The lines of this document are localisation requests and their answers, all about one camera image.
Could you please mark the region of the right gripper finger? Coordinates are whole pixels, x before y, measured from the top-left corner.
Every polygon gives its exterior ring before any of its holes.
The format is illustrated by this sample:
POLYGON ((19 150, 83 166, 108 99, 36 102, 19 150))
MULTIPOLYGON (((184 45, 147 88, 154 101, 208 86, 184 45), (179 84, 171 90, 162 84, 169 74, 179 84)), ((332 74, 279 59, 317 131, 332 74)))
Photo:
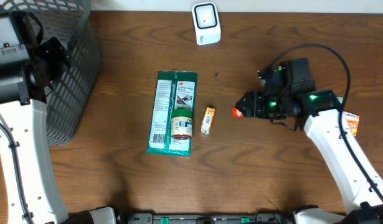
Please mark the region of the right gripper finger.
POLYGON ((252 108, 255 106, 256 91, 247 91, 243 97, 236 102, 237 108, 252 108))
POLYGON ((249 118, 250 117, 250 107, 246 104, 236 104, 235 108, 239 112, 239 114, 242 114, 243 117, 249 118))

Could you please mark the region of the red snack bar wrapper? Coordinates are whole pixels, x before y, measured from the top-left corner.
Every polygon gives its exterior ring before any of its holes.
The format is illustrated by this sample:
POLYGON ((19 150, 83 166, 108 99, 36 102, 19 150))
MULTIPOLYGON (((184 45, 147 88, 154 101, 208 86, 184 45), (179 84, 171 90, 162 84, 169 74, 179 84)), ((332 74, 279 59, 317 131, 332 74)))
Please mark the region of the red snack bar wrapper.
POLYGON ((244 117, 244 114, 241 111, 239 111, 237 108, 233 107, 232 108, 232 116, 234 118, 241 118, 241 117, 244 117))

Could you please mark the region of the orange tissue pack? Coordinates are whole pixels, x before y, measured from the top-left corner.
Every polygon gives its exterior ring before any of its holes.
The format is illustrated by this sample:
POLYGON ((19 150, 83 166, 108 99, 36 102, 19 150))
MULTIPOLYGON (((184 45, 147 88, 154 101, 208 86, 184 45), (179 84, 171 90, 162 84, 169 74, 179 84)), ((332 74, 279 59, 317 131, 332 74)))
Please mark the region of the orange tissue pack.
POLYGON ((352 135, 356 136, 359 125, 359 115, 347 111, 344 112, 344 115, 352 135))
POLYGON ((204 114, 202 124, 201 124, 201 133, 209 134, 212 128, 212 122, 215 115, 215 108, 207 107, 206 112, 204 114))

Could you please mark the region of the green lid glass jar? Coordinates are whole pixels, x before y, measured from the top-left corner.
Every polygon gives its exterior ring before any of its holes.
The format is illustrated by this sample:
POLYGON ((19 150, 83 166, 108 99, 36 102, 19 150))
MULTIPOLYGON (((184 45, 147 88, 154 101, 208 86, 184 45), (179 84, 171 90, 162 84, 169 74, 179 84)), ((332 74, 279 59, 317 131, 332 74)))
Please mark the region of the green lid glass jar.
POLYGON ((187 109, 176 109, 171 118, 171 137, 177 140, 192 138, 193 113, 187 109))

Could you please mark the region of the green 3M gloves package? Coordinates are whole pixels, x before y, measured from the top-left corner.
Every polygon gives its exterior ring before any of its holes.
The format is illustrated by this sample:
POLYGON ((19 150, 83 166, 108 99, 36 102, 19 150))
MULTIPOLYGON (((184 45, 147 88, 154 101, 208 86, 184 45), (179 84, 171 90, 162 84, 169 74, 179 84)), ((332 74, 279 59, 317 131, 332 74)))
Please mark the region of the green 3M gloves package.
POLYGON ((182 70, 158 72, 146 150, 148 154, 187 157, 191 155, 192 138, 177 140, 171 137, 171 118, 176 109, 191 110, 194 127, 197 76, 197 72, 182 70))

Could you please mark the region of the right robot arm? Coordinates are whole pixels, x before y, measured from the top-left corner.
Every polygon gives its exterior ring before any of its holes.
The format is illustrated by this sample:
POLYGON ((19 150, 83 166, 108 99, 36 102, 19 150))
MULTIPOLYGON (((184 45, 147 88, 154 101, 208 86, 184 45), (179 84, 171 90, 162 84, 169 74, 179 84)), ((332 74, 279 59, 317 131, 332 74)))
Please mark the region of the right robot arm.
POLYGON ((288 60, 259 73, 263 91, 248 91, 235 107, 246 118, 284 125, 295 119, 322 155, 341 193, 346 215, 315 206, 294 211, 292 223, 383 223, 383 179, 350 130, 331 90, 316 90, 307 58, 288 60))

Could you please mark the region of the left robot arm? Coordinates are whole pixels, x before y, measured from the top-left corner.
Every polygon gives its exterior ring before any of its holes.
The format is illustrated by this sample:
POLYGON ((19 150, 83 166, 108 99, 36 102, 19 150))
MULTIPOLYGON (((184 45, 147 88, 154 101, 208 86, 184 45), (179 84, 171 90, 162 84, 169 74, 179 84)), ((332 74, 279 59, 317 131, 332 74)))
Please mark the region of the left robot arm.
POLYGON ((47 96, 70 66, 56 38, 35 31, 35 14, 0 14, 0 157, 9 223, 118 223, 111 206, 70 215, 60 196, 47 143, 47 96))

